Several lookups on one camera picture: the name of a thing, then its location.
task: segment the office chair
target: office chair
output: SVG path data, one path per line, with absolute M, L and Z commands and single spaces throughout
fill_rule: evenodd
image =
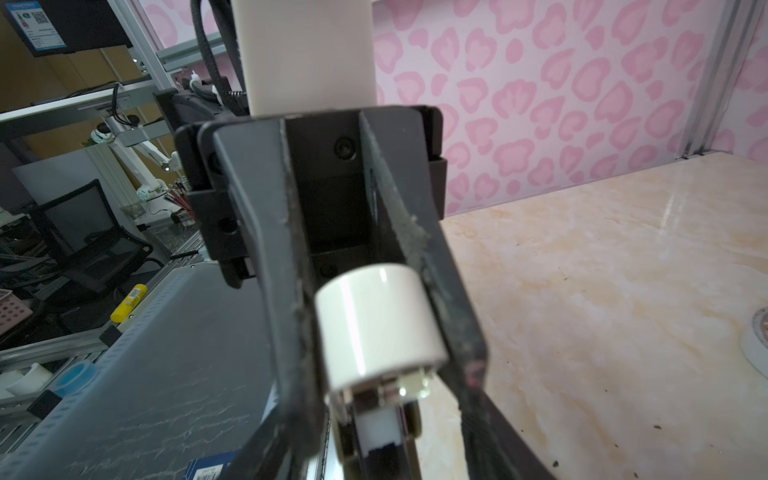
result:
M 152 246 L 117 221 L 98 180 L 42 204 L 30 216 L 70 281 L 47 294 L 48 308 L 62 310 L 110 295 L 127 278 L 151 261 Z

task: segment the label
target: label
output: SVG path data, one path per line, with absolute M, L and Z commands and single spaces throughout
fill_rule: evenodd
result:
M 237 456 L 237 451 L 220 453 L 190 462 L 182 480 L 216 480 Z
M 137 296 L 141 295 L 141 289 L 140 288 L 134 288 L 131 290 L 131 292 L 128 294 L 128 298 L 131 300 L 134 300 Z
M 216 480 L 221 475 L 222 468 L 224 468 L 224 465 L 201 468 L 194 473 L 192 480 Z
M 6 3 L 5 6 L 8 7 L 14 20 L 27 35 L 29 43 L 35 47 L 35 50 L 50 50 L 67 46 L 64 40 L 61 40 L 61 36 L 39 3 L 15 2 Z

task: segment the wall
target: wall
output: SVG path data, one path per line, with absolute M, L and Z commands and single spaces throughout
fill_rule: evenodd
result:
M 673 161 L 720 0 L 388 0 L 379 103 L 437 104 L 447 213 Z
M 173 47 L 184 41 L 195 39 L 189 0 L 134 1 L 144 9 L 147 20 L 154 28 L 162 48 Z M 203 30 L 207 34 L 219 30 L 214 14 L 210 11 L 208 0 L 202 1 L 200 13 L 203 16 Z
M 766 4 L 712 148 L 768 164 Z

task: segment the beige marble surface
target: beige marble surface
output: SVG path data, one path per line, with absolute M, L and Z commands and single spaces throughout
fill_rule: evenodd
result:
M 559 479 L 768 478 L 768 379 L 739 347 L 768 306 L 768 167 L 707 155 L 443 229 L 486 390 Z M 424 478 L 466 478 L 445 387 L 422 416 Z

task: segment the yellow glue stick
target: yellow glue stick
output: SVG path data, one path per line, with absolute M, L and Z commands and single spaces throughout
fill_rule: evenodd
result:
M 141 299 L 143 299 L 144 295 L 146 294 L 147 286 L 143 283 L 137 283 L 133 290 L 131 290 L 131 292 L 125 298 L 123 298 L 123 301 L 120 302 L 120 305 L 114 309 L 114 312 L 112 312 L 109 318 L 115 323 L 122 323 L 123 320 L 127 319 L 128 315 L 134 311 L 136 305 L 139 304 Z

